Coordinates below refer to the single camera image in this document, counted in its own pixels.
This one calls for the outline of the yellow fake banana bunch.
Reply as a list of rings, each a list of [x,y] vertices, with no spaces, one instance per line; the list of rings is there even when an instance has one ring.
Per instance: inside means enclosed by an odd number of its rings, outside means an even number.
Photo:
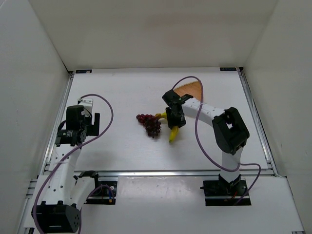
[[[168,125],[170,123],[169,118],[167,117],[167,114],[165,112],[164,113],[157,113],[157,114],[155,114],[155,117],[157,120],[160,120],[160,119],[167,120]],[[178,126],[172,126],[172,127],[169,126],[169,128],[171,129],[170,135],[169,135],[169,143],[172,143],[175,140],[175,138],[179,132],[179,127]]]

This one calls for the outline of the dark red fake grapes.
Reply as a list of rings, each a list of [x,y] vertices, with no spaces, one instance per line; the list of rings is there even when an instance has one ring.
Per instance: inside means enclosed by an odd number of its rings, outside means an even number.
[[[136,116],[136,119],[145,128],[147,136],[152,138],[159,137],[161,123],[155,116],[150,114],[139,114]]]

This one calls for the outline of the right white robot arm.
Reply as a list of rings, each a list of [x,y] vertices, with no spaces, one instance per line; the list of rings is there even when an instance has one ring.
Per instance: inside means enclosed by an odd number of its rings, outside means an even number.
[[[169,142],[175,140],[178,130],[186,124],[186,116],[211,126],[216,143],[222,151],[222,163],[219,167],[221,171],[218,175],[219,184],[228,193],[236,190],[236,186],[241,180],[239,171],[241,154],[250,137],[239,111],[234,107],[215,108],[201,103],[189,94],[179,96],[174,90],[167,91],[162,99],[168,105],[165,118],[171,129]]]

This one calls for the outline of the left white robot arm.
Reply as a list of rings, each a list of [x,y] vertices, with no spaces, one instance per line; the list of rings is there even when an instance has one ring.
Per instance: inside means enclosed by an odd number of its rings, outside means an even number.
[[[99,136],[100,114],[80,102],[66,109],[55,140],[54,165],[35,197],[31,211],[41,234],[76,233],[81,228],[81,208],[97,185],[96,172],[74,171],[86,138]]]

